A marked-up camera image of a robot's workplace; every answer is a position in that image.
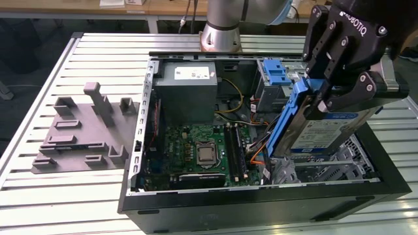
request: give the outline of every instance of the label sticker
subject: label sticker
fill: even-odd
[[[325,150],[341,135],[341,130],[357,117],[357,113],[329,113],[323,120],[309,121],[291,151],[294,153],[315,153]]]
[[[133,13],[133,14],[145,14],[145,11],[126,11],[127,13]]]
[[[267,179],[270,179],[270,171],[266,168],[263,170],[263,175],[266,176]]]
[[[297,72],[289,72],[289,73],[287,73],[287,77],[299,78]]]
[[[255,112],[257,112],[257,105],[255,105],[255,104],[251,104],[251,105],[250,105],[250,108],[251,108],[251,112],[255,113]]]
[[[175,80],[210,79],[209,67],[177,67]]]

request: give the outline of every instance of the motherboard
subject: motherboard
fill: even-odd
[[[245,156],[250,143],[246,125],[167,127],[163,154],[149,158],[149,190],[259,185]]]

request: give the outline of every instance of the robotiq logo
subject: robotiq logo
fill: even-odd
[[[349,21],[352,22],[352,24],[354,25],[354,27],[358,29],[360,31],[360,34],[361,36],[364,37],[366,32],[368,32],[368,28],[366,26],[364,25],[364,23],[354,17],[354,16],[350,16],[346,12],[340,12],[340,15],[341,16],[345,16]]]

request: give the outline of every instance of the white label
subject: white label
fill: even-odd
[[[291,149],[309,153],[314,149],[328,148],[341,135],[341,130],[353,121],[354,119],[309,121]]]
[[[175,80],[210,79],[209,67],[177,67]]]
[[[348,20],[352,22],[353,26],[356,27],[356,29],[358,30],[361,36],[364,37],[366,32],[368,32],[368,28],[364,25],[364,23],[354,17],[350,16],[346,12],[340,12],[340,16],[346,17]]]
[[[299,78],[299,76],[298,76],[298,73],[297,73],[297,72],[290,72],[290,73],[287,73],[287,77]]]
[[[267,179],[270,179],[270,171],[266,168],[263,170],[263,175],[266,176]]]
[[[145,14],[145,11],[126,11],[127,13],[134,13],[134,14]]]
[[[255,112],[257,112],[257,105],[255,105],[255,104],[251,104],[251,105],[250,105],[250,108],[251,108],[251,112],[255,113]]]

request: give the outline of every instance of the green circuit board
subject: green circuit board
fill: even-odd
[[[246,125],[239,127],[242,143],[250,143],[249,128]],[[214,143],[217,149],[217,163],[211,166],[202,167],[198,164],[198,146],[199,143]],[[259,173],[257,167],[249,169],[249,178],[238,182],[231,180],[229,157],[226,150],[226,141],[223,126],[217,125],[189,125],[167,127],[165,140],[165,158],[151,160],[151,167],[161,168],[161,175],[181,175],[191,173],[222,173],[226,175],[226,187],[253,186],[259,184]],[[165,183],[166,177],[153,177],[151,188],[154,190],[170,190]]]

